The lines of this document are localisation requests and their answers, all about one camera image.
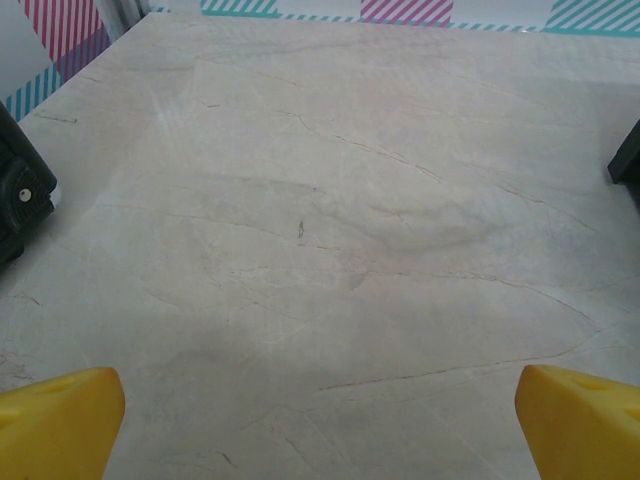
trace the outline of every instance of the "striped wall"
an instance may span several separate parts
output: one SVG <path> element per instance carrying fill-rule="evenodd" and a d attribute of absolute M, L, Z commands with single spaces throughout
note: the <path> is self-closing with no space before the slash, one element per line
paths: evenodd
<path fill-rule="evenodd" d="M 367 23 L 446 27 L 453 0 L 363 0 L 360 20 Z"/>
<path fill-rule="evenodd" d="M 544 31 L 640 36 L 640 0 L 558 0 Z"/>
<path fill-rule="evenodd" d="M 204 15 L 640 37 L 640 0 L 193 1 Z M 150 2 L 152 11 L 171 11 L 172 0 Z"/>
<path fill-rule="evenodd" d="M 22 85 L 5 91 L 5 97 L 0 97 L 19 121 L 100 55 L 111 40 L 94 0 L 3 1 L 20 4 L 28 25 L 50 60 L 43 71 L 33 78 L 25 78 Z"/>
<path fill-rule="evenodd" d="M 146 1 L 148 11 L 157 13 L 199 11 L 226 17 L 640 38 L 640 0 Z M 100 13 L 106 6 L 114 8 L 110 2 L 113 0 L 0 0 L 0 25 L 17 32 L 20 42 L 25 42 L 22 51 L 33 57 L 29 65 L 24 63 L 28 59 L 20 58 L 20 68 L 7 68 L 7 62 L 16 58 L 16 45 L 11 45 L 15 35 L 7 34 L 0 43 L 0 65 L 6 72 L 0 76 L 0 101 L 16 119 L 28 115 L 100 55 L 114 40 L 114 32 L 123 31 L 122 25 L 105 24 L 104 18 L 111 17 Z M 11 15 L 21 17 L 15 22 L 20 23 L 18 30 L 14 22 L 7 23 Z M 20 36 L 27 29 L 33 37 Z"/>

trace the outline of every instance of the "black object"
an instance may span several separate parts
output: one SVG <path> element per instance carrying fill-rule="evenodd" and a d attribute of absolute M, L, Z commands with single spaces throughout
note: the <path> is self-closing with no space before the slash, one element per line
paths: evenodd
<path fill-rule="evenodd" d="M 613 183 L 640 182 L 640 120 L 607 167 Z"/>
<path fill-rule="evenodd" d="M 19 257 L 27 235 L 54 210 L 58 180 L 0 103 L 0 262 Z"/>

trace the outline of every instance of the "marble floor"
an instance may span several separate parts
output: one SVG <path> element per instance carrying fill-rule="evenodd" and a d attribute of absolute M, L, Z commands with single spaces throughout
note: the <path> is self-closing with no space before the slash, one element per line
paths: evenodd
<path fill-rule="evenodd" d="M 21 122 L 0 388 L 114 366 L 108 480 L 537 478 L 524 365 L 640 383 L 638 45 L 147 17 Z"/>

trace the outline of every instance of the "pink stripe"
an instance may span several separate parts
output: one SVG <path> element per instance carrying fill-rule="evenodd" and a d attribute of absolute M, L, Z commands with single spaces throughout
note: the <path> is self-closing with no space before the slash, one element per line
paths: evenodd
<path fill-rule="evenodd" d="M 47 34 L 49 33 L 47 30 L 48 24 L 48 13 L 47 13 L 47 2 L 42 2 L 42 32 L 40 32 L 40 38 L 42 39 L 42 46 L 47 48 Z"/>
<path fill-rule="evenodd" d="M 56 29 L 56 36 L 58 37 L 58 56 L 56 57 L 57 61 L 62 60 L 62 44 L 64 43 L 64 32 L 62 31 L 62 27 L 64 26 L 64 2 L 66 0 L 60 0 L 60 15 L 58 15 L 58 28 Z M 58 71 L 63 68 L 63 65 L 58 65 Z"/>
<path fill-rule="evenodd" d="M 77 57 L 78 57 L 78 37 L 80 36 L 80 24 L 79 22 L 79 17 L 80 17 L 80 2 L 82 0 L 76 0 L 76 12 L 75 12 L 75 18 L 73 19 L 73 38 L 71 39 L 71 75 L 75 75 L 77 72 L 77 68 L 78 68 L 78 63 L 77 63 Z"/>
<path fill-rule="evenodd" d="M 89 0 L 89 34 L 87 35 L 87 63 L 93 60 L 91 47 L 93 46 L 93 0 Z"/>
<path fill-rule="evenodd" d="M 431 21 L 429 22 L 428 26 L 430 27 L 430 26 L 434 25 L 435 23 L 437 23 L 437 22 L 438 22 L 438 20 L 440 20 L 443 16 L 445 16 L 446 14 L 448 14 L 448 13 L 451 11 L 451 9 L 452 9 L 452 8 L 453 8 L 453 4 L 451 4 L 451 3 L 450 3 L 449 5 L 447 5 L 447 6 L 445 7 L 445 9 L 444 9 L 444 10 L 442 10 L 442 12 L 440 12 L 440 15 L 437 15 L 436 17 L 434 17 L 434 19 L 433 19 L 433 20 L 431 20 Z M 446 20 L 442 23 L 442 25 L 441 25 L 441 26 L 446 27 L 446 26 L 449 24 L 449 20 L 450 20 L 450 18 L 451 18 L 451 17 L 447 17 L 447 18 L 446 18 Z"/>
<path fill-rule="evenodd" d="M 51 28 L 49 29 L 49 58 L 52 62 L 55 62 L 53 48 L 55 46 L 55 31 L 56 31 L 56 0 L 51 0 Z"/>
<path fill-rule="evenodd" d="M 74 24 L 74 41 L 73 41 L 73 58 L 72 58 L 72 62 L 73 64 L 71 65 L 71 74 L 75 75 L 76 73 L 78 73 L 78 62 L 80 61 L 80 59 L 78 58 L 78 55 L 80 55 L 80 49 L 78 48 L 78 46 L 80 45 L 80 42 L 82 42 L 82 37 L 80 36 L 80 8 L 82 7 L 81 3 L 84 3 L 84 0 L 76 0 L 76 18 L 75 18 L 75 24 Z"/>
<path fill-rule="evenodd" d="M 389 18 L 389 14 L 393 11 L 395 11 L 396 8 L 398 8 L 398 6 L 404 2 L 404 0 L 398 0 L 396 3 L 394 3 L 393 5 L 391 5 L 391 7 L 389 7 L 389 10 L 386 11 L 386 15 L 383 17 L 379 17 L 378 18 L 378 22 L 377 23 L 382 23 L 384 20 L 386 20 L 387 18 Z"/>
<path fill-rule="evenodd" d="M 40 20 L 40 0 L 34 0 L 33 5 L 33 30 L 40 35 L 38 31 L 38 20 Z"/>
<path fill-rule="evenodd" d="M 431 2 L 433 2 L 433 0 L 426 0 L 423 4 L 421 4 L 418 8 L 416 8 L 413 11 L 413 13 L 411 15 L 409 15 L 409 17 L 404 19 L 404 21 L 402 22 L 402 25 L 406 25 L 407 23 L 413 21 L 414 18 L 416 18 L 418 15 L 420 15 L 421 11 L 423 11 L 425 8 L 427 8 L 429 5 L 431 5 Z"/>
<path fill-rule="evenodd" d="M 82 1 L 82 23 L 80 24 L 80 64 L 78 65 L 78 70 L 81 70 L 85 66 L 86 56 L 84 54 L 83 42 L 85 41 L 85 31 L 84 24 L 87 23 L 87 0 Z"/>
<path fill-rule="evenodd" d="M 370 22 L 371 20 L 373 20 L 374 18 L 376 18 L 376 15 L 380 12 L 380 10 L 382 10 L 384 7 L 386 7 L 389 3 L 391 3 L 391 0 L 384 0 L 380 6 L 378 8 L 376 8 L 373 13 L 369 16 L 369 18 L 367 18 L 365 21 Z"/>
<path fill-rule="evenodd" d="M 71 45 L 71 2 L 73 0 L 67 0 L 67 38 L 66 38 L 66 47 L 64 50 L 64 79 L 65 82 L 67 80 L 69 80 L 69 78 L 71 77 L 69 75 L 69 53 L 71 53 L 71 49 L 73 48 L 73 46 Z"/>
<path fill-rule="evenodd" d="M 405 13 L 407 13 L 407 11 L 409 11 L 409 9 L 411 7 L 413 7 L 416 3 L 418 3 L 418 0 L 411 0 L 409 3 L 407 3 L 407 5 L 400 10 L 400 12 L 398 13 L 398 15 L 396 15 L 395 17 L 393 17 L 391 19 L 391 23 L 396 23 L 398 20 L 400 20 L 400 18 L 402 17 L 402 15 L 404 15 Z"/>
<path fill-rule="evenodd" d="M 420 25 L 422 22 L 424 22 L 427 18 L 429 18 L 430 15 L 433 15 L 433 12 L 437 11 L 447 0 L 440 0 L 438 3 L 436 3 L 433 8 L 431 10 L 429 10 L 427 13 L 425 13 L 420 20 L 417 20 L 416 23 L 414 23 L 414 25 Z"/>
<path fill-rule="evenodd" d="M 100 30 L 98 31 L 98 55 L 102 53 L 102 40 L 104 39 L 104 26 L 100 25 Z"/>
<path fill-rule="evenodd" d="M 376 2 L 377 2 L 377 1 L 378 1 L 378 0 L 371 0 L 371 1 L 367 4 L 367 6 L 366 6 L 366 7 L 364 7 L 364 8 L 360 11 L 360 17 L 364 17 L 364 16 L 365 16 L 365 14 L 369 11 L 369 9 L 370 9 L 371 7 L 373 7 L 373 6 L 376 4 Z"/>
<path fill-rule="evenodd" d="M 93 29 L 93 34 L 95 35 L 93 40 L 93 58 L 98 56 L 98 22 L 100 19 L 98 18 L 98 12 L 96 11 L 96 18 L 93 20 L 93 24 L 95 28 Z"/>

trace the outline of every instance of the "yellow plastic part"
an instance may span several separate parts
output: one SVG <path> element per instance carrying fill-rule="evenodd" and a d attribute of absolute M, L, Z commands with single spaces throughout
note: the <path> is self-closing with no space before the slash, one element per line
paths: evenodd
<path fill-rule="evenodd" d="M 92 368 L 0 394 L 0 478 L 102 478 L 124 415 L 112 368 Z"/>
<path fill-rule="evenodd" d="M 640 388 L 529 365 L 516 412 L 542 480 L 640 479 Z"/>

